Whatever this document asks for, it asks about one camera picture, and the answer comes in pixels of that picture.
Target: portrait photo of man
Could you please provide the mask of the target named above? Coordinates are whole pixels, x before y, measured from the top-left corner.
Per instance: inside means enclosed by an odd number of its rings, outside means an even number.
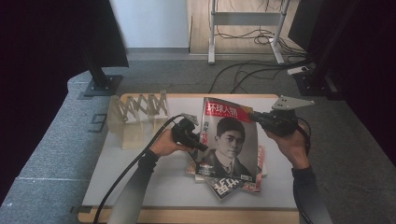
[[[240,120],[221,118],[216,126],[214,141],[209,144],[209,150],[200,163],[205,165],[204,168],[208,169],[210,176],[213,177],[237,177],[252,180],[257,166],[257,154],[253,152],[252,163],[248,163],[250,171],[238,159],[244,149],[246,139],[246,128]]]

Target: metal stand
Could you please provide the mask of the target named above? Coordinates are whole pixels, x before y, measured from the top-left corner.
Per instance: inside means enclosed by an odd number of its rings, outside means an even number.
[[[277,26],[274,38],[271,38],[271,48],[278,63],[284,63],[277,42],[282,31],[283,22],[290,0],[286,0],[282,11],[279,12],[216,12],[216,0],[212,0],[210,12],[209,64],[215,63],[215,26],[216,25],[263,25]]]
[[[87,90],[81,93],[79,99],[89,99],[93,96],[111,96],[116,93],[122,76],[106,76],[102,68],[94,61],[91,53],[84,43],[80,44],[82,58],[92,75],[92,80]]]

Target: black curtain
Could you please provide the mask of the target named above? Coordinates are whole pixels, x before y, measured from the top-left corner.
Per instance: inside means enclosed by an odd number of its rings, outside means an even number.
[[[3,201],[67,94],[88,68],[128,66],[108,0],[12,1],[0,6],[0,178]]]

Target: book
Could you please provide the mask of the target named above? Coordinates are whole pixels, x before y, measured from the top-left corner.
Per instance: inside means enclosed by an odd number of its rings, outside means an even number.
[[[196,156],[196,174],[256,182],[258,136],[253,108],[205,97],[200,142],[208,146]]]

